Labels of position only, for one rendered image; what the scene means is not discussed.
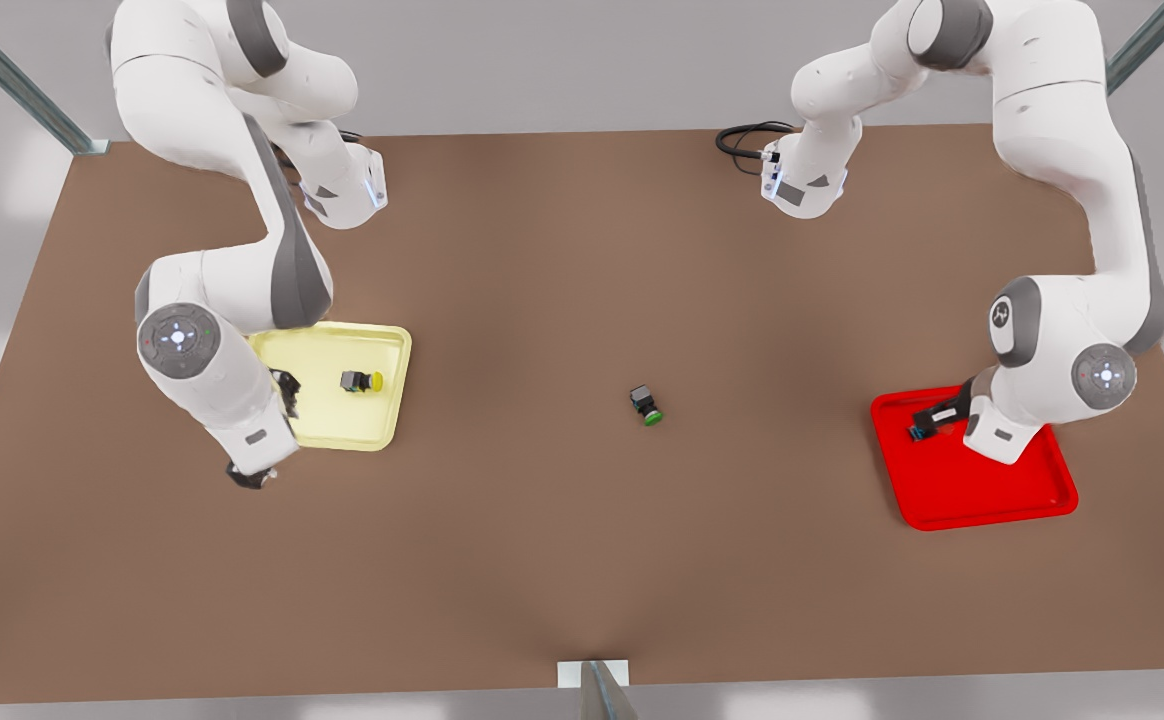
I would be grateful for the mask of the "silver frame post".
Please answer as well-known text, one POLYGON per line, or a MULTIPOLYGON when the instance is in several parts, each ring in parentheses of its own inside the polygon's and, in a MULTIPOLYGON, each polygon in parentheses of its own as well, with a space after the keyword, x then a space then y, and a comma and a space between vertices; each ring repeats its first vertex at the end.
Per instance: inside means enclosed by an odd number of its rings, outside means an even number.
POLYGON ((78 123, 47 97, 37 83, 31 81, 30 77, 24 74, 24 70, 17 67, 17 64, 1 49, 0 88, 74 156, 101 156, 108 151, 111 141, 92 138, 87 131, 83 131, 78 123))
POLYGON ((579 689, 579 720, 640 720, 626 693, 629 660, 574 660, 556 664, 556 687, 579 689))
POLYGON ((1106 92, 1110 97, 1164 44, 1164 0, 1106 63, 1106 92))

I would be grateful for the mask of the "red tray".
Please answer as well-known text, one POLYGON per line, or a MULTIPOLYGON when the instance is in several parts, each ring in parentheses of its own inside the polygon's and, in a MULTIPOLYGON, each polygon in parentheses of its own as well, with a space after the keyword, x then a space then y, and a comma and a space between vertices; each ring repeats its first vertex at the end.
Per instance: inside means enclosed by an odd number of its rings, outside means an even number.
POLYGON ((1016 464, 963 445, 963 421, 916 441, 913 415, 956 395, 953 386, 878 395, 870 407, 899 514, 917 530, 944 530, 1071 514, 1076 489, 1052 429, 1044 428, 1016 464))

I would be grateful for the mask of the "pale yellow tray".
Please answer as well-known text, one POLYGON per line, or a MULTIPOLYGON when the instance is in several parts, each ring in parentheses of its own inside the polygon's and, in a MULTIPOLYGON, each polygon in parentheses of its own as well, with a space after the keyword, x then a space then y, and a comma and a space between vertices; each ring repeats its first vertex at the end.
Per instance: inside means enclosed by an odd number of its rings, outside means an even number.
POLYGON ((412 351, 407 329, 320 322, 253 334, 247 342, 267 366, 300 384, 299 418, 291 421, 300 447, 372 452, 393 441, 412 351), (376 393, 346 392, 339 382, 348 370, 381 372, 385 386, 376 393))

